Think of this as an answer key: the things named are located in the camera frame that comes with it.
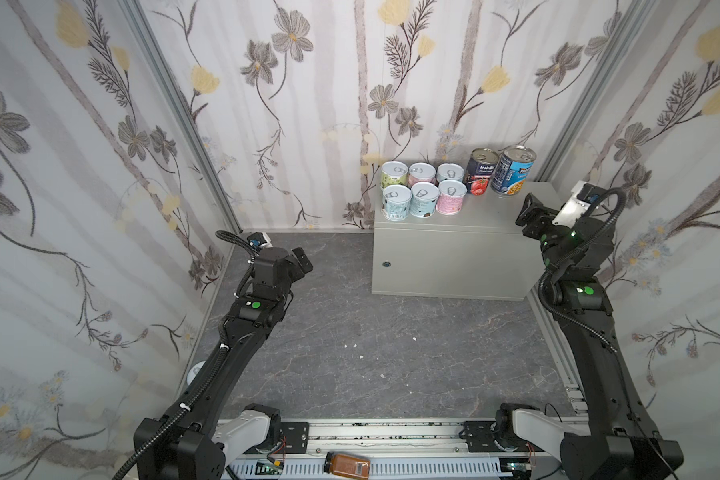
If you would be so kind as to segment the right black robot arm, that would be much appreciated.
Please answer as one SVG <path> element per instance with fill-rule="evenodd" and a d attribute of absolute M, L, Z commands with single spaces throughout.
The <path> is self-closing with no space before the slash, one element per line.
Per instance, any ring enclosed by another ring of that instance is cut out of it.
<path fill-rule="evenodd" d="M 505 451 L 537 447 L 570 479 L 675 478 L 684 462 L 679 443 L 662 437 L 640 399 L 616 338 L 613 307 L 597 278 L 615 249 L 615 227 L 626 203 L 619 188 L 584 183 L 558 210 L 526 195 L 516 219 L 523 235 L 540 244 L 544 271 L 537 296 L 573 354 L 588 428 L 504 403 L 493 441 Z"/>

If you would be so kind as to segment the teal can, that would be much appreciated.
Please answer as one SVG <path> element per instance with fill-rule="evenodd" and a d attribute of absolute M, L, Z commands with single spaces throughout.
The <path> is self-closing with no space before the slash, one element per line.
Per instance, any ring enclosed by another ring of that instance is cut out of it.
<path fill-rule="evenodd" d="M 419 182 L 410 187 L 410 214 L 416 218 L 429 218 L 436 209 L 439 188 L 429 182 Z"/>
<path fill-rule="evenodd" d="M 411 190 L 399 184 L 389 185 L 382 191 L 382 210 L 389 221 L 407 218 L 412 199 Z"/>
<path fill-rule="evenodd" d="M 446 180 L 454 180 L 462 182 L 464 178 L 464 168 L 456 163 L 442 163 L 438 166 L 436 172 L 436 180 L 441 183 Z"/>

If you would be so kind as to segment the blue label can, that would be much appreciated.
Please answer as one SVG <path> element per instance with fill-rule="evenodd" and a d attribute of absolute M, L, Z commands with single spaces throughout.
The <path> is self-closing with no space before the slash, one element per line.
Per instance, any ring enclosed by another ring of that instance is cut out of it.
<path fill-rule="evenodd" d="M 500 152 L 498 162 L 491 177 L 491 189 L 500 195 L 517 194 L 537 158 L 536 153 L 525 146 L 508 146 Z"/>

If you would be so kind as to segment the green label can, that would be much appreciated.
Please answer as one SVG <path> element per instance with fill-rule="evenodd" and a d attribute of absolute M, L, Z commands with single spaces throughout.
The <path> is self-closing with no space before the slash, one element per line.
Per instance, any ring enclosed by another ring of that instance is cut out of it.
<path fill-rule="evenodd" d="M 391 185 L 407 185 L 409 168 L 400 161 L 387 161 L 381 166 L 381 189 Z"/>

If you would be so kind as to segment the pink label can front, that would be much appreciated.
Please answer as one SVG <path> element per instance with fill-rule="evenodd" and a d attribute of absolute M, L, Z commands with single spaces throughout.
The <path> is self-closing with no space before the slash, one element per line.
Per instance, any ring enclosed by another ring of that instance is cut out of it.
<path fill-rule="evenodd" d="M 413 187 L 417 183 L 434 183 L 436 179 L 436 168 L 425 162 L 414 163 L 408 168 L 408 186 Z"/>

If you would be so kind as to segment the pink label can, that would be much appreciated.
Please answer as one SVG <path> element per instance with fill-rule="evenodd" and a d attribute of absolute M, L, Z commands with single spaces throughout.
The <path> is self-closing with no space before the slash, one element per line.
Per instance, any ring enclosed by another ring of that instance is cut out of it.
<path fill-rule="evenodd" d="M 408 168 L 408 186 L 413 187 L 417 183 L 434 183 L 436 179 L 436 168 L 425 162 L 414 163 Z"/>
<path fill-rule="evenodd" d="M 439 182 L 438 188 L 436 211 L 448 216 L 458 214 L 467 194 L 466 186 L 458 180 L 443 180 Z"/>

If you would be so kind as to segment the pink label can back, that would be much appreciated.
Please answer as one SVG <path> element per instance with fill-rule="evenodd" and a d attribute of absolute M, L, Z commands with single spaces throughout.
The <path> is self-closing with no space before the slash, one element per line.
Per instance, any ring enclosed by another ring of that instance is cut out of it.
<path fill-rule="evenodd" d="M 443 180 L 439 182 L 438 188 L 436 211 L 448 216 L 458 214 L 467 194 L 466 186 L 458 180 Z"/>

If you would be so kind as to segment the red dark label can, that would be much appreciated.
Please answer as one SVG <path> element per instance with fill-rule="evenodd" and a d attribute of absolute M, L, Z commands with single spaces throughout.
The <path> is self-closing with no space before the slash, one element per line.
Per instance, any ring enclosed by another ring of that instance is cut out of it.
<path fill-rule="evenodd" d="M 477 148 L 471 152 L 463 179 L 469 194 L 482 195 L 488 190 L 498 160 L 499 154 L 490 148 Z"/>

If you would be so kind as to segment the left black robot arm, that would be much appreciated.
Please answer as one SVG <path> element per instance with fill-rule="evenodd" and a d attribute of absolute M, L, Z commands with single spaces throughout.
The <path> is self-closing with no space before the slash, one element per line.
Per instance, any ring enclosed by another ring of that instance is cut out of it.
<path fill-rule="evenodd" d="M 279 412 L 254 406 L 221 424 L 222 409 L 252 357 L 286 315 L 292 286 L 312 272 L 304 249 L 275 247 L 255 232 L 247 238 L 225 230 L 216 237 L 240 248 L 247 269 L 219 327 L 212 354 L 177 400 L 158 419 L 144 419 L 134 452 L 115 478 L 135 471 L 141 479 L 219 479 L 247 450 L 279 440 Z"/>

